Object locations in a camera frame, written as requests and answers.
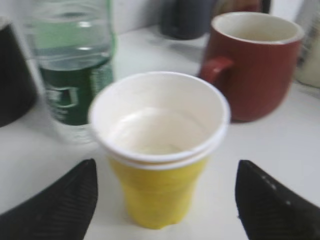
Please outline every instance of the yellow plastic cup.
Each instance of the yellow plastic cup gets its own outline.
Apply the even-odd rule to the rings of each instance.
[[[129,215],[161,229],[188,212],[197,178],[225,137],[230,110],[223,95],[197,77],[148,72],[104,89],[89,122]]]

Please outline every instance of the ceramic mug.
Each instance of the ceramic mug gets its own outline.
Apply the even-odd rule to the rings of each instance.
[[[222,14],[211,26],[199,77],[224,94],[233,120],[249,122],[271,113],[291,85],[302,28],[256,12]]]

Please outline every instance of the black container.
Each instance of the black container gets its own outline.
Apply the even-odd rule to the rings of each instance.
[[[181,40],[201,37],[210,29],[217,0],[164,0],[160,30]]]
[[[0,127],[22,117],[37,91],[10,21],[0,16]]]

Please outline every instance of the white table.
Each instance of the white table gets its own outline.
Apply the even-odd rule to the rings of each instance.
[[[117,78],[145,71],[195,75],[206,40],[163,39],[156,28],[121,35],[115,58]],[[149,230],[127,217],[118,182],[103,151],[95,144],[61,142],[44,103],[39,101],[23,118],[0,128],[0,213],[47,187],[80,160],[95,158],[99,201],[86,240],[246,240],[234,200],[238,161],[252,160],[320,206],[319,142],[320,92],[294,84],[271,115],[230,126],[199,180],[192,209],[184,221]]]

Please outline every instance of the water bottle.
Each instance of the water bottle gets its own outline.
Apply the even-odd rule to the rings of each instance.
[[[71,143],[92,141],[89,106],[113,81],[108,14],[106,0],[33,0],[33,46],[46,99],[58,131]]]

